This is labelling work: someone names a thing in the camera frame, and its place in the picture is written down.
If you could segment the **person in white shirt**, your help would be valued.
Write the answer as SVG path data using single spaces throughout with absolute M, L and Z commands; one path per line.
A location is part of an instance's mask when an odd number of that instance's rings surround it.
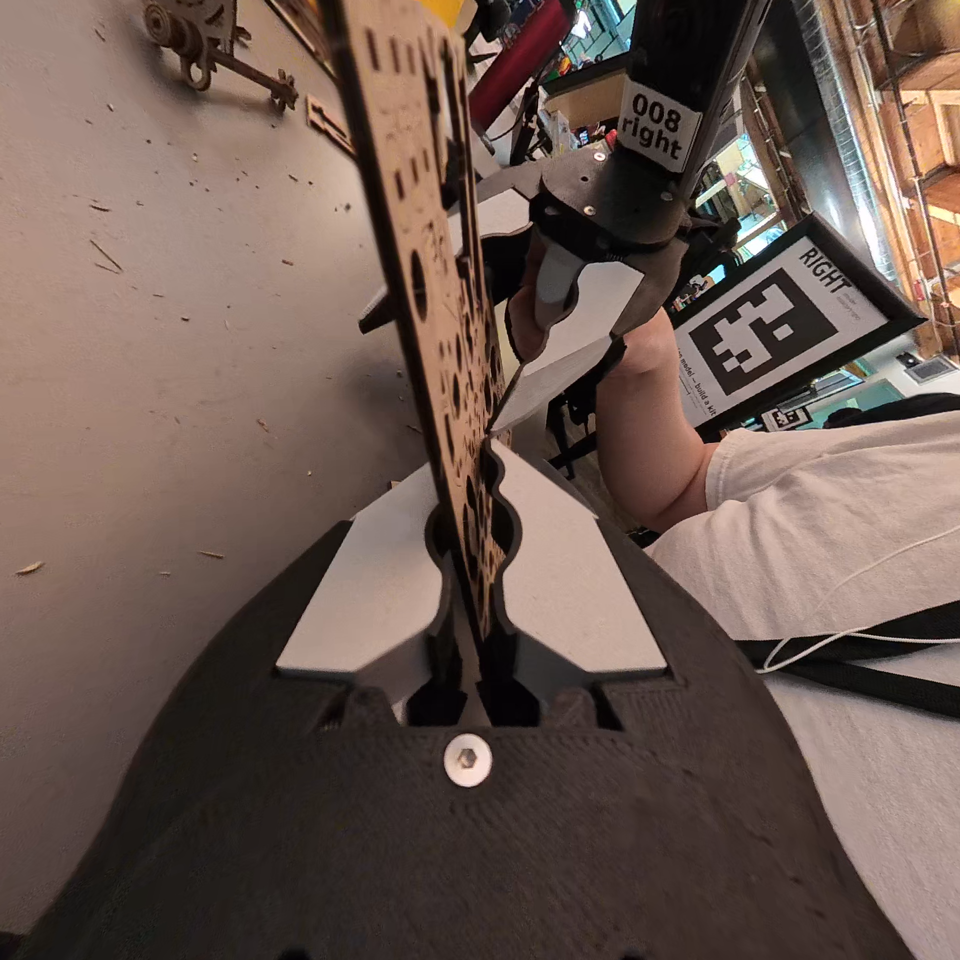
M 718 446 L 707 512 L 648 552 L 738 642 L 871 632 L 958 600 L 959 419 Z M 917 958 L 958 958 L 958 721 L 765 678 L 835 833 Z

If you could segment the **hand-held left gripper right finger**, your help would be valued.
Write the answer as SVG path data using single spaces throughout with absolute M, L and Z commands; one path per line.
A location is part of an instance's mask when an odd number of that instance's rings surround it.
M 489 443 L 489 721 L 534 727 L 557 695 L 665 680 L 668 663 L 594 510 L 549 465 Z

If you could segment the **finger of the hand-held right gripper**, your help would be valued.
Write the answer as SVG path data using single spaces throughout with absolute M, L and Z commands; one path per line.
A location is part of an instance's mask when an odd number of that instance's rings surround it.
M 515 428 L 603 359 L 614 340 L 614 327 L 643 279 L 642 272 L 621 262 L 591 263 L 582 269 L 572 311 L 548 328 L 539 354 L 513 375 L 488 435 Z
M 514 188 L 478 201 L 477 227 L 481 237 L 486 293 L 494 307 L 508 301 L 521 288 L 533 234 L 529 207 L 529 199 Z M 450 213 L 447 222 L 447 239 L 451 241 L 456 256 L 463 241 L 459 213 Z M 358 329 L 366 335 L 390 325 L 394 319 L 390 294 L 384 287 L 367 305 L 358 321 Z

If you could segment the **dark wooden gear model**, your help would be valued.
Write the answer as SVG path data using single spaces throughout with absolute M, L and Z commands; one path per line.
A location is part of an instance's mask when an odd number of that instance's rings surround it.
M 269 75 L 234 54 L 250 34 L 237 21 L 236 1 L 150 1 L 143 7 L 150 40 L 176 55 L 181 81 L 192 90 L 210 89 L 219 67 L 267 90 L 279 112 L 293 111 L 299 99 L 295 79 L 285 71 Z

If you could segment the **silver air duct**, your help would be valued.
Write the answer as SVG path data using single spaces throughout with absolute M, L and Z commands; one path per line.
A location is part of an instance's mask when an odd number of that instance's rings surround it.
M 882 219 L 878 188 L 868 168 L 864 142 L 855 129 L 853 108 L 841 78 L 838 54 L 834 53 L 817 2 L 793 1 L 791 6 L 817 82 L 860 232 L 875 268 L 887 281 L 899 285 L 893 251 Z

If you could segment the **person's right hand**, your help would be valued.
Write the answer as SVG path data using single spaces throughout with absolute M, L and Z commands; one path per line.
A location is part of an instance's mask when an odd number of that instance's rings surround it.
M 514 352 L 522 364 L 541 356 L 549 346 L 572 341 L 574 334 L 598 331 L 597 323 L 587 319 L 593 311 L 578 305 L 572 312 L 542 329 L 535 318 L 535 289 L 521 287 L 508 302 L 506 319 Z M 674 331 L 664 309 L 652 318 L 623 334 L 624 353 L 606 379 L 638 381 L 654 376 L 676 378 L 678 348 Z

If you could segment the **maroon bottle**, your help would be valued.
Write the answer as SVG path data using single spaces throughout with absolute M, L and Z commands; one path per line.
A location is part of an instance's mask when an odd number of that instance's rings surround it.
M 469 119 L 477 136 L 486 135 L 517 94 L 540 76 L 569 35 L 576 17 L 574 1 L 534 2 L 514 39 L 469 92 Z

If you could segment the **person's right forearm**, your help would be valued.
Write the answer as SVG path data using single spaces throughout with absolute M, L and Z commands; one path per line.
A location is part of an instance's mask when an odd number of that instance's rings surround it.
M 708 510 L 706 481 L 717 449 L 689 424 L 676 351 L 656 365 L 626 358 L 596 390 L 599 469 L 616 505 L 657 533 Z

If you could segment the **wooden shelf rack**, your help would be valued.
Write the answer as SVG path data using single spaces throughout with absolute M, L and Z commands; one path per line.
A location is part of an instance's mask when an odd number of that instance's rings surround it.
M 877 264 L 958 360 L 959 3 L 816 2 L 872 202 Z

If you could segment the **wooden laser-cut parts sheet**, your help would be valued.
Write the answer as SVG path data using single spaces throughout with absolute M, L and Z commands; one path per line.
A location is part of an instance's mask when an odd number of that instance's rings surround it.
M 474 641 L 505 558 L 485 480 L 505 387 L 462 40 L 421 2 L 318 3 Z

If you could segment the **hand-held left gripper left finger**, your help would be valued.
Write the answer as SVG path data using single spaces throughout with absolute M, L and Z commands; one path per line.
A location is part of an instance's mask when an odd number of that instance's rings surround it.
M 381 690 L 405 723 L 452 665 L 452 566 L 429 464 L 355 514 L 276 661 L 283 676 Z

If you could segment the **framed marker poster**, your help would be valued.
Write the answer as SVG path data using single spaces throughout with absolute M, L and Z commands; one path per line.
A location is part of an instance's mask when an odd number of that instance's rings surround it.
M 683 412 L 731 428 L 925 320 L 812 213 L 675 317 Z

